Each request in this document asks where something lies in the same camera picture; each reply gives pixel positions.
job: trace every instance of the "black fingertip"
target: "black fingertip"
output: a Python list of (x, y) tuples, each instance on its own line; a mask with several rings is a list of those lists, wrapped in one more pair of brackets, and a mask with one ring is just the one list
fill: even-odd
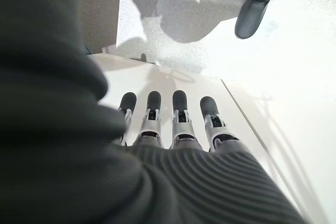
[(119, 107), (121, 108), (121, 110), (124, 111), (130, 109), (133, 113), (136, 103), (137, 103), (137, 96), (132, 92), (128, 92), (124, 94), (124, 96), (122, 97)]
[(203, 118), (205, 118), (206, 115), (218, 114), (217, 104), (212, 97), (203, 97), (199, 104), (201, 106)]
[(173, 110), (183, 112), (187, 110), (187, 96), (182, 90), (176, 90), (173, 94)]
[(147, 109), (160, 110), (161, 108), (161, 95), (157, 91), (152, 91), (148, 95)]

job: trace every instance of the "ribbed fabric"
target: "ribbed fabric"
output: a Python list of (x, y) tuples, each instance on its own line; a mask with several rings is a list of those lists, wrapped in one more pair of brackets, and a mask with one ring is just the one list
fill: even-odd
[(125, 150), (160, 170), (177, 191), (179, 208), (200, 223), (304, 223), (249, 153), (151, 146)]

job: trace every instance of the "white surface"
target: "white surface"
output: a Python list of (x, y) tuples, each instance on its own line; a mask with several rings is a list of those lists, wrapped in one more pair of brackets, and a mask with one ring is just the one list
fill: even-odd
[(165, 148), (169, 148), (172, 143), (172, 96), (176, 90), (183, 90), (187, 95), (188, 111), (196, 137), (202, 148), (208, 151), (209, 144), (204, 129), (200, 100), (206, 95), (211, 96), (215, 99), (218, 110), (230, 131), (236, 134), (251, 150), (269, 176), (293, 202), (287, 187), (221, 80), (107, 54), (93, 55), (92, 57), (102, 68), (109, 83), (109, 91), (101, 101), (102, 104), (118, 108), (125, 93), (134, 92), (137, 96), (132, 124), (127, 137), (128, 145), (134, 142), (139, 133), (146, 111), (148, 94), (156, 90), (162, 98), (162, 142)]
[(239, 40), (243, 2), (120, 0), (117, 44), (105, 51), (223, 78), (306, 214), (335, 223), (336, 0), (271, 0), (256, 34)]

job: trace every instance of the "black rubber cap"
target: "black rubber cap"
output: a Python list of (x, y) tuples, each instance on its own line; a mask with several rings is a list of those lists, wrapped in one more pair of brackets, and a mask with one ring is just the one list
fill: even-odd
[(147, 109), (160, 110), (161, 107), (161, 95), (157, 91), (152, 91), (148, 95)]
[(183, 112), (187, 110), (187, 96), (182, 90), (176, 90), (173, 94), (173, 111)]
[(124, 111), (130, 109), (133, 113), (136, 103), (137, 103), (137, 96), (132, 92), (128, 92), (124, 94), (124, 96), (122, 97), (119, 107), (121, 108), (121, 110)]
[(201, 106), (203, 118), (205, 118), (206, 115), (219, 114), (217, 104), (212, 97), (203, 97), (199, 104)]

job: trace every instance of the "floor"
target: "floor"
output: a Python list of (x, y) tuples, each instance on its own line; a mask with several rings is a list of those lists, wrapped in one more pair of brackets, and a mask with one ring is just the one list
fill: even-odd
[[(301, 193), (312, 197), (303, 200), (314, 202), (317, 195), (324, 209), (316, 223), (336, 221), (336, 175), (324, 162), (336, 148), (336, 0), (271, 0), (246, 40), (234, 34), (244, 0), (83, 2), (92, 53), (142, 57), (223, 79), (261, 138), (269, 139), (270, 155), (280, 160), (279, 150), (295, 150), (311, 186)], [(288, 165), (287, 156), (282, 160)], [(293, 163), (289, 167), (296, 173)], [(300, 190), (305, 182), (292, 183)]]

